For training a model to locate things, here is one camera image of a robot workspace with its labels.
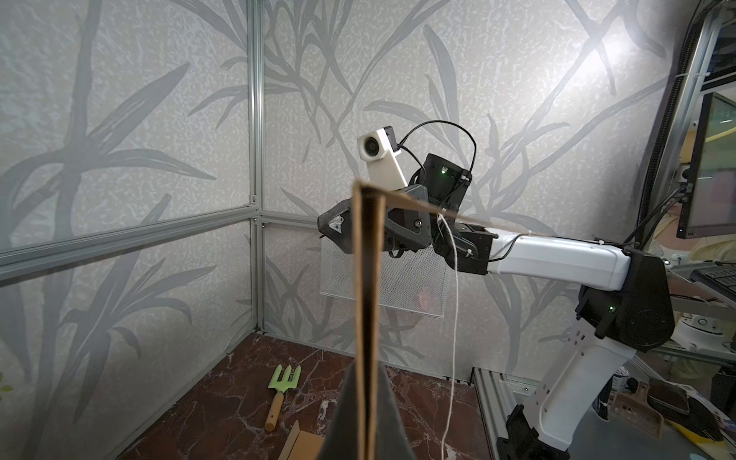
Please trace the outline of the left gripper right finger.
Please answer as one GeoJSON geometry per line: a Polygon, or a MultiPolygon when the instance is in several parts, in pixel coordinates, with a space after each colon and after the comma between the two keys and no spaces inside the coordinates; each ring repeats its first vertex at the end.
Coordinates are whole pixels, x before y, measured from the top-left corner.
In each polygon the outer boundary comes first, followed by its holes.
{"type": "Polygon", "coordinates": [[[404,430],[404,423],[387,371],[378,367],[376,455],[379,460],[416,458],[404,430]]]}

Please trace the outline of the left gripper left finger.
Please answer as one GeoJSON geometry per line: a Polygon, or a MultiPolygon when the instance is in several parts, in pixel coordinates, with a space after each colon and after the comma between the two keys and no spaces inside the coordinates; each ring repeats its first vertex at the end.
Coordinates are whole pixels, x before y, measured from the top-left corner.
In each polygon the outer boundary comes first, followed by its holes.
{"type": "Polygon", "coordinates": [[[358,459],[358,385],[356,365],[346,371],[319,460],[358,459]]]}

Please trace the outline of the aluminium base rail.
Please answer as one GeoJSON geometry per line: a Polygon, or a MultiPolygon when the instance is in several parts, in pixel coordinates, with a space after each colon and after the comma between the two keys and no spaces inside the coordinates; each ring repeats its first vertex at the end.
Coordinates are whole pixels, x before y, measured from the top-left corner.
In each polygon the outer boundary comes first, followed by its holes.
{"type": "Polygon", "coordinates": [[[496,443],[500,437],[508,436],[508,417],[517,404],[535,393],[539,382],[478,367],[473,368],[471,381],[478,398],[490,454],[493,459],[500,459],[496,443]]]}

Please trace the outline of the computer monitor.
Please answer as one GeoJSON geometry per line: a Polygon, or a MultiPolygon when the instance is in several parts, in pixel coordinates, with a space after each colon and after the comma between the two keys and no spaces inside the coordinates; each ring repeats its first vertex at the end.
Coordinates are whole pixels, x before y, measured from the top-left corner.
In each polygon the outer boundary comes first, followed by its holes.
{"type": "Polygon", "coordinates": [[[735,232],[735,102],[711,92],[701,115],[683,196],[677,237],[735,232]]]}

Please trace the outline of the green garden fork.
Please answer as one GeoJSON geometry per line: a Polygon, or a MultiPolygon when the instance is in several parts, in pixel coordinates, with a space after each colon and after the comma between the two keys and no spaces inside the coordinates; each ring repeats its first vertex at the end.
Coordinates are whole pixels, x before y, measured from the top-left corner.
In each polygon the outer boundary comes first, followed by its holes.
{"type": "Polygon", "coordinates": [[[267,432],[275,431],[285,402],[286,393],[298,386],[301,371],[300,366],[293,368],[291,365],[284,367],[281,364],[274,370],[268,385],[268,388],[274,390],[275,394],[268,412],[268,417],[266,417],[266,423],[264,424],[264,429],[267,432]]]}

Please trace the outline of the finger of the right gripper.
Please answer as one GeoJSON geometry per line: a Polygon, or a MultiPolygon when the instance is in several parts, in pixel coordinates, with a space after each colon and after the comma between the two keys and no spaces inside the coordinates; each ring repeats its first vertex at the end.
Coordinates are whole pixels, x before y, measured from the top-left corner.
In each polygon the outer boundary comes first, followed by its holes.
{"type": "Polygon", "coordinates": [[[344,199],[317,218],[321,236],[333,242],[343,253],[353,254],[352,199],[344,199]]]}

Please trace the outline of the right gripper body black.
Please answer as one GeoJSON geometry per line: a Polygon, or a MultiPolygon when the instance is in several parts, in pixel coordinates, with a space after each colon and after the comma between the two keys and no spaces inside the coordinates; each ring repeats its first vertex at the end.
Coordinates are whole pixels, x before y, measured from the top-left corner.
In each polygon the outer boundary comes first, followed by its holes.
{"type": "Polygon", "coordinates": [[[425,250],[432,247],[437,232],[436,214],[387,205],[383,250],[390,253],[425,250]]]}

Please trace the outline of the brown file bag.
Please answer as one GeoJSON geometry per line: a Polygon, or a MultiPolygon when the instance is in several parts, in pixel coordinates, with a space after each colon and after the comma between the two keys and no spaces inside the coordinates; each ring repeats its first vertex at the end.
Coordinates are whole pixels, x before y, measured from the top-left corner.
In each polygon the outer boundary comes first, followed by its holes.
{"type": "Polygon", "coordinates": [[[463,216],[412,199],[362,180],[353,185],[353,247],[355,251],[356,295],[356,423],[358,458],[377,457],[378,381],[379,381],[379,297],[381,253],[386,207],[428,212],[460,222],[490,227],[490,222],[463,216]]]}
{"type": "Polygon", "coordinates": [[[278,460],[318,460],[323,444],[322,436],[301,429],[295,422],[278,460]]]}

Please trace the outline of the black keyboard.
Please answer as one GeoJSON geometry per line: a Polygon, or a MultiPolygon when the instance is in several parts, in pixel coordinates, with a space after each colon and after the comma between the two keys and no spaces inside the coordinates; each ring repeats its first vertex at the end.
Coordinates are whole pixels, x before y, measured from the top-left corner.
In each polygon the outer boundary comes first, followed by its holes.
{"type": "Polygon", "coordinates": [[[690,280],[701,283],[732,301],[735,300],[734,264],[715,264],[707,268],[696,268],[691,272],[690,280]]]}

